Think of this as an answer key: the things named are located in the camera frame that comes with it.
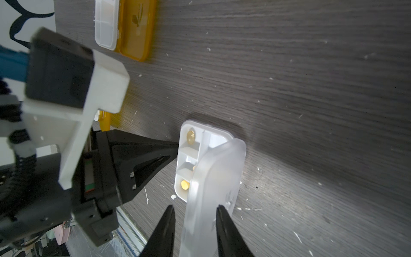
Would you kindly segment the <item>clear lid pillbox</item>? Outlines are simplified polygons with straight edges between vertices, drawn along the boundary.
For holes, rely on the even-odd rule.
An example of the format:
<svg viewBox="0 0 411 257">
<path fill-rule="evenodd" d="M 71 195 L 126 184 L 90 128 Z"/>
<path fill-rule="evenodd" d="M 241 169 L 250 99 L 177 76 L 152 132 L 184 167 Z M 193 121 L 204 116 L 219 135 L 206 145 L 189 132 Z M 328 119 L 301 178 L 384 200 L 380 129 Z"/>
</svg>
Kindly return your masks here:
<svg viewBox="0 0 411 257">
<path fill-rule="evenodd" d="M 230 132 L 193 120 L 180 128 L 176 195 L 186 202 L 179 256 L 212 257 L 217 251 L 216 212 L 233 213 L 246 143 Z"/>
</svg>

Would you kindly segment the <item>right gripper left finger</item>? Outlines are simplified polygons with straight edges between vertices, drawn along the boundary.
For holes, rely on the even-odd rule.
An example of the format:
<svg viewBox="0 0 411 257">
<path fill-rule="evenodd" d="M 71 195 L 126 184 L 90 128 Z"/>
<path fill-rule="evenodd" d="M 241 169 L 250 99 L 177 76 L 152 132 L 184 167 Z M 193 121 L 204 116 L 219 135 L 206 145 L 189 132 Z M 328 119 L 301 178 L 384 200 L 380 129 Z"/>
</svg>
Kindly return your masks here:
<svg viewBox="0 0 411 257">
<path fill-rule="evenodd" d="M 172 257 L 176 215 L 169 205 L 139 257 Z"/>
</svg>

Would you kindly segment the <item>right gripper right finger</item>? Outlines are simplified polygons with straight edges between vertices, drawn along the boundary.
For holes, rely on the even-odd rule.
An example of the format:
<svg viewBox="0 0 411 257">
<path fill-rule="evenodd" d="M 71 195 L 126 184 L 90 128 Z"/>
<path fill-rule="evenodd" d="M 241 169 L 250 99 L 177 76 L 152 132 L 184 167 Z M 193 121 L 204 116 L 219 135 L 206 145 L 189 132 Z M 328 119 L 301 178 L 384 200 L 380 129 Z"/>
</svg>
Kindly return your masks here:
<svg viewBox="0 0 411 257">
<path fill-rule="evenodd" d="M 216 233 L 220 257 L 253 257 L 227 209 L 219 205 L 216 211 Z"/>
</svg>

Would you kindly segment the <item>yellow pillbox far left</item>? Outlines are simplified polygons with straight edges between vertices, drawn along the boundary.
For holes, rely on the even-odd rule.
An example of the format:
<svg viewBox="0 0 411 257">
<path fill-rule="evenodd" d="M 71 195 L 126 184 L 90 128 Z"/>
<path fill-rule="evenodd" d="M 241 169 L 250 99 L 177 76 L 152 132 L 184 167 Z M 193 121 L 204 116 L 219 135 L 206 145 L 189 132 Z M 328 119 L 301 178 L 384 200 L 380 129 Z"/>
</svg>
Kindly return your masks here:
<svg viewBox="0 0 411 257">
<path fill-rule="evenodd" d="M 98 110 L 94 116 L 94 121 L 99 122 L 101 131 L 109 131 L 111 127 L 112 113 Z"/>
</svg>

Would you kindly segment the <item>yellow pillbox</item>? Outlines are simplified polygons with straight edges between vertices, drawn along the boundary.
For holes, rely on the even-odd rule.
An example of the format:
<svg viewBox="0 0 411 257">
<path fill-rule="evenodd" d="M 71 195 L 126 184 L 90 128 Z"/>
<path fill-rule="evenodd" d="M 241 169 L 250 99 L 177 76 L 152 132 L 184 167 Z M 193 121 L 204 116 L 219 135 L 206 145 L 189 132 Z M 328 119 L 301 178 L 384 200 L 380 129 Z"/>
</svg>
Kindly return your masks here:
<svg viewBox="0 0 411 257">
<path fill-rule="evenodd" d="M 153 0 L 96 0 L 95 42 L 143 62 L 150 51 L 156 4 Z"/>
<path fill-rule="evenodd" d="M 112 113 L 98 110 L 94 116 L 94 121 L 99 122 L 101 131 L 109 131 L 111 127 Z"/>
</svg>

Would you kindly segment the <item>yellow pillbox near left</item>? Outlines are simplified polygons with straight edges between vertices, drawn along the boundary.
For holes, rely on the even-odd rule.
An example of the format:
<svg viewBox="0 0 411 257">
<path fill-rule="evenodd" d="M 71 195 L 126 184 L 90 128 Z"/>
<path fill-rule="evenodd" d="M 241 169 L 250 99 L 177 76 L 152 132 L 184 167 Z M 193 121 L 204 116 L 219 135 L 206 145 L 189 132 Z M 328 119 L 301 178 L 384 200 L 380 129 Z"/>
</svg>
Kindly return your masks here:
<svg viewBox="0 0 411 257">
<path fill-rule="evenodd" d="M 156 4 L 153 0 L 96 0 L 95 42 L 143 62 L 150 51 Z"/>
</svg>

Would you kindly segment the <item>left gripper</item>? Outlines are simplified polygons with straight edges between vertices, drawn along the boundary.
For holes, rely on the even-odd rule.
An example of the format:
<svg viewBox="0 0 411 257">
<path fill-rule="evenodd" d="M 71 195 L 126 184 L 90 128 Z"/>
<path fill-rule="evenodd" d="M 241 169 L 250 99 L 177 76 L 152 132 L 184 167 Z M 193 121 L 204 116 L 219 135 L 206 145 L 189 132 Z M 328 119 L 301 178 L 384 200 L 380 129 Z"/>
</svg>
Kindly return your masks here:
<svg viewBox="0 0 411 257">
<path fill-rule="evenodd" d="M 120 130 L 94 132 L 92 138 L 95 148 L 81 156 L 70 189 L 58 182 L 60 154 L 38 159 L 24 195 L 1 214 L 1 246 L 24 247 L 71 217 L 95 246 L 111 241 L 119 227 L 116 208 L 178 154 L 176 142 Z"/>
</svg>

